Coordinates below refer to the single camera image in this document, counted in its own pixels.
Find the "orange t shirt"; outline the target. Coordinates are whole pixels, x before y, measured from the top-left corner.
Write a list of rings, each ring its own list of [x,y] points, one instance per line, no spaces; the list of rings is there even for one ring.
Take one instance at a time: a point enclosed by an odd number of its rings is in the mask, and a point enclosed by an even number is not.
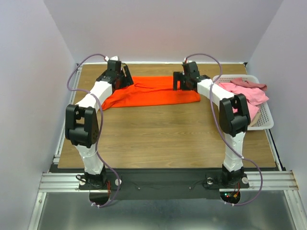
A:
[[[201,100],[195,91],[173,90],[172,76],[133,76],[134,84],[116,90],[103,103],[102,109],[120,107],[188,104]]]

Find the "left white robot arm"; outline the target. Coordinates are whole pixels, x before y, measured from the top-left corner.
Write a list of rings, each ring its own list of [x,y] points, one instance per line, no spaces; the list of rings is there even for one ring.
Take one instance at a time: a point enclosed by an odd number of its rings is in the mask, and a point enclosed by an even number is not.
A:
[[[101,129],[97,113],[114,91],[133,84],[128,66],[119,57],[106,57],[105,61],[107,69],[96,79],[92,89],[78,103],[69,104],[65,111],[65,138],[78,150],[84,164],[84,174],[77,179],[81,186],[93,189],[102,189],[108,184],[105,164],[98,156]]]

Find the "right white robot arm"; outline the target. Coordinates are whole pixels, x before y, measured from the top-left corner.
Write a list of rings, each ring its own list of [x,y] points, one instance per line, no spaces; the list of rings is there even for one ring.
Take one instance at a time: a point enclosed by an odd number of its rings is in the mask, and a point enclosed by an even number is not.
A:
[[[225,143],[221,183],[226,187],[237,184],[244,177],[243,140],[251,122],[247,100],[243,94],[233,94],[201,75],[196,62],[184,61],[182,72],[173,73],[173,89],[196,91],[218,106],[219,117],[214,121]]]

